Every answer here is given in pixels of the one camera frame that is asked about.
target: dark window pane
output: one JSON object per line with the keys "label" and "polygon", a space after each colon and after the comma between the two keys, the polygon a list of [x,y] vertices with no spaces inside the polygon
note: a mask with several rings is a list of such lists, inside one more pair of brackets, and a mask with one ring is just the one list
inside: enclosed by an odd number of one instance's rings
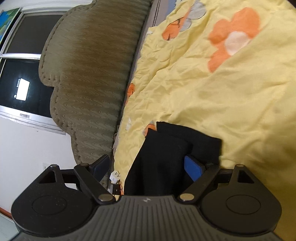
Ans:
{"label": "dark window pane", "polygon": [[0,77],[0,105],[51,117],[52,87],[38,76],[39,61],[7,59]]}
{"label": "dark window pane", "polygon": [[61,16],[25,16],[7,49],[7,53],[41,54],[48,35]]}

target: electrical outlet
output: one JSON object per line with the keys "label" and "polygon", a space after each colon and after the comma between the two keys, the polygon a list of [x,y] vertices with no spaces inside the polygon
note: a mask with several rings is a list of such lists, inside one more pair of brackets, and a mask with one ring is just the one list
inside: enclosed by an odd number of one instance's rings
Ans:
{"label": "electrical outlet", "polygon": [[44,171],[46,168],[48,168],[50,166],[50,164],[48,163],[42,163],[42,171]]}

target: black cloth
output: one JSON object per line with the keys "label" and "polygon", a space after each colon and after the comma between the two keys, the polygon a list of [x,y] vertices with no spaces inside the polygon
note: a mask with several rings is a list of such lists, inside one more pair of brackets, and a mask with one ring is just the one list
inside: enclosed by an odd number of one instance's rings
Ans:
{"label": "black cloth", "polygon": [[146,139],[127,175],[124,194],[178,195],[184,179],[184,156],[191,144],[148,129]]}
{"label": "black cloth", "polygon": [[124,185],[126,195],[180,195],[192,183],[184,170],[188,154],[205,164],[219,164],[221,140],[188,127],[157,122],[131,166]]}
{"label": "black cloth", "polygon": [[288,0],[292,5],[293,7],[296,7],[296,0]]}
{"label": "black cloth", "polygon": [[222,145],[221,139],[210,137],[189,127],[166,122],[157,122],[156,129],[160,133],[166,133],[191,143],[192,150],[190,154],[202,164],[208,162],[219,164]]}

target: window frame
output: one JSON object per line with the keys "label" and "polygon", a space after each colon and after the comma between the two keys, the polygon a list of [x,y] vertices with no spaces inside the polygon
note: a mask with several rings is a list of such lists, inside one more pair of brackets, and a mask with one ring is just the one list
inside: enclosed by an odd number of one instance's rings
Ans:
{"label": "window frame", "polygon": [[[2,48],[0,50],[0,65],[4,61],[1,71],[0,71],[0,78],[2,75],[2,71],[6,62],[6,59],[30,59],[30,60],[40,60],[41,54],[31,54],[31,53],[5,53],[8,49],[10,42],[13,39],[17,28],[20,26],[23,17],[25,15],[54,15],[54,14],[64,14],[67,10],[71,8],[40,8],[40,9],[30,9],[22,11],[21,9],[19,12],[21,14],[18,16],[16,21],[14,22],[11,30],[9,31]],[[16,123],[21,123],[26,126],[34,127],[40,130],[50,131],[54,133],[59,133],[65,135],[66,133],[54,122],[52,118],[29,113],[26,111],[21,111],[13,108],[9,108],[3,105],[0,105],[0,117],[9,119]]]}

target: crumpled fabric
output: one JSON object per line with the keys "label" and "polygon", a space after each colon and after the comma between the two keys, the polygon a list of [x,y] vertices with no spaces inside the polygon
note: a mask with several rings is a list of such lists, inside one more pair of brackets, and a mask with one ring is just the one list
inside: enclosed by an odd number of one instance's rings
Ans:
{"label": "crumpled fabric", "polygon": [[205,14],[185,29],[194,3],[149,29],[115,169],[124,185],[151,122],[222,139],[220,165],[244,164],[259,178],[282,206],[275,233],[295,241],[296,10],[286,0],[200,0]]}

